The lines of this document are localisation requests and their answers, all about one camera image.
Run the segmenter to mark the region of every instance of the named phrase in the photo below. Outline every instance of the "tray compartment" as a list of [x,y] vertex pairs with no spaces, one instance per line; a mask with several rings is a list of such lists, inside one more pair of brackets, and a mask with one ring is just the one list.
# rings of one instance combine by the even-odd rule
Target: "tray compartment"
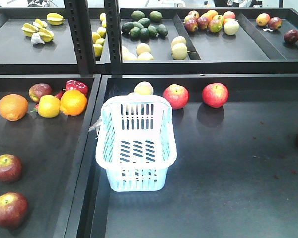
[[[49,119],[30,112],[35,103],[31,102],[28,90],[33,84],[48,83],[57,93],[69,79],[82,81],[89,87],[84,113],[59,114]],[[82,212],[72,209],[83,210],[84,206],[85,193],[79,190],[86,188],[87,181],[81,182],[81,174],[89,171],[90,163],[83,159],[83,152],[99,82],[100,75],[0,75],[0,99],[18,93],[29,102],[28,113],[19,121],[10,122],[0,116],[0,154],[16,154],[24,164],[20,181],[0,182],[0,195],[18,191],[29,201],[29,216],[24,224],[12,232],[0,228],[1,238],[76,237],[83,217]],[[68,221],[75,225],[68,227]],[[71,233],[64,236],[68,229]]]
[[[177,160],[152,193],[114,192],[102,170],[90,237],[298,237],[298,75],[105,75],[94,113],[144,80],[190,92],[172,116]],[[219,109],[202,103],[212,82],[230,91]]]
[[[46,20],[46,15],[50,12],[59,13],[67,18],[63,8],[0,8],[0,74],[78,73],[67,19],[60,26],[48,23],[47,29],[52,30],[55,36],[53,41],[44,45],[32,45],[31,38],[26,37],[21,30],[24,23],[32,24],[35,18]],[[104,9],[91,8],[90,12],[91,15],[99,17]],[[91,20],[93,30],[97,30],[99,26],[99,19]],[[105,44],[103,57],[95,59],[99,71],[104,68],[107,52],[108,44]]]
[[264,31],[263,29],[267,28],[266,26],[260,27],[256,24],[256,17],[258,15],[246,11],[244,16],[249,20],[247,23],[248,33],[250,35],[258,35],[259,33],[283,58],[288,60],[298,60],[298,42],[293,45],[288,45],[284,42],[284,34],[287,31],[291,29],[298,30],[298,14],[295,14],[295,11],[292,9],[280,9],[279,11],[268,9],[263,10],[262,13],[268,13],[271,17],[276,16],[281,18],[283,21],[281,28],[274,32]]

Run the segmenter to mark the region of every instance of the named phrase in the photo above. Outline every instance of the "black shelf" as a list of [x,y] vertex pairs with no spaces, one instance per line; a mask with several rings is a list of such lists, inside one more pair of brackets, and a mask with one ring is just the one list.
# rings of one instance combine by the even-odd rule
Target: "black shelf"
[[[28,95],[35,83],[48,83],[54,93],[75,79],[89,87],[86,111],[78,116],[60,113],[44,118],[30,112],[35,103]],[[20,228],[0,228],[1,238],[75,238],[84,230],[84,212],[88,204],[88,182],[92,158],[84,155],[100,75],[0,75],[0,99],[10,93],[29,102],[27,114],[19,121],[7,121],[0,115],[0,155],[15,154],[23,162],[20,181],[0,182],[0,195],[21,192],[29,201],[29,215]]]
[[[141,81],[190,93],[172,115],[177,159],[156,192],[114,192],[101,169],[86,237],[298,237],[298,74],[104,75],[94,112]],[[202,102],[213,82],[230,92],[218,109]]]

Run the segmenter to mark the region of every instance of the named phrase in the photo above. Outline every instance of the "lemon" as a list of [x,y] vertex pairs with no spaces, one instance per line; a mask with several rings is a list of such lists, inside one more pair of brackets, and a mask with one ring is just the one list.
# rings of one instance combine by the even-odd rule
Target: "lemon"
[[136,53],[137,55],[140,55],[143,52],[149,52],[151,53],[151,48],[146,43],[140,43],[136,46]]
[[103,20],[103,21],[101,22],[101,26],[102,26],[102,27],[104,27],[104,28],[106,28],[106,27],[107,27],[106,20]]
[[95,51],[95,56],[101,56],[101,53],[103,51],[103,46],[101,44],[94,44],[94,51]]
[[106,20],[106,14],[105,13],[100,14],[99,19],[101,21]]
[[60,113],[60,99],[53,95],[44,95],[40,98],[38,113],[45,118],[56,117]]
[[101,38],[105,38],[106,36],[106,28],[105,27],[99,27],[97,29],[97,33],[100,35]]
[[95,43],[101,44],[103,46],[104,43],[105,43],[105,39],[104,38],[99,38],[99,39],[97,39],[97,41]]
[[92,31],[92,32],[91,32],[91,35],[92,35],[92,37],[93,37],[93,43],[96,43],[96,41],[97,41],[99,38],[101,38],[101,36],[100,36],[100,34],[99,34],[98,32],[94,32],[94,31]]

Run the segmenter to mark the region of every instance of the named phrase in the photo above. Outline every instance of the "fruit display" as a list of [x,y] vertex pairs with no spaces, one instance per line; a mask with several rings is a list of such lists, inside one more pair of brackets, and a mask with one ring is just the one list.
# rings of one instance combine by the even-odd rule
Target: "fruit display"
[[202,90],[203,102],[212,108],[223,106],[228,100],[228,89],[222,83],[208,84]]
[[0,196],[0,226],[17,229],[28,214],[28,200],[18,192],[7,192]]
[[163,97],[171,104],[172,109],[176,110],[187,105],[190,95],[185,87],[171,84],[163,92]]
[[22,161],[16,155],[0,155],[0,181],[11,183],[20,179],[22,174]]
[[149,14],[149,18],[147,18],[142,11],[136,10],[132,12],[131,18],[134,21],[125,22],[121,26],[121,32],[129,35],[133,40],[148,41],[150,38],[157,36],[166,37],[168,35],[166,26],[159,24],[163,19],[159,11],[152,11]]
[[[207,12],[199,15],[197,11],[190,11],[184,18],[183,24],[187,32],[193,33],[199,30],[208,29],[212,33],[217,33],[224,29],[224,25],[235,19],[235,13],[226,11],[223,15],[218,14],[215,10],[208,10]],[[228,35],[234,35],[238,31],[239,24],[233,23],[229,25],[224,32]]]

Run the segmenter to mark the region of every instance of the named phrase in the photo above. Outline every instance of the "pear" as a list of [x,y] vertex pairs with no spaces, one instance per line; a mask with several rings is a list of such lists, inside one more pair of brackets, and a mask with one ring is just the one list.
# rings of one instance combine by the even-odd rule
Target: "pear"
[[187,44],[187,41],[183,36],[177,36],[177,37],[173,38],[173,40],[171,42],[171,48],[177,43]]
[[175,60],[184,60],[188,55],[188,49],[184,43],[176,43],[171,48],[171,53]]

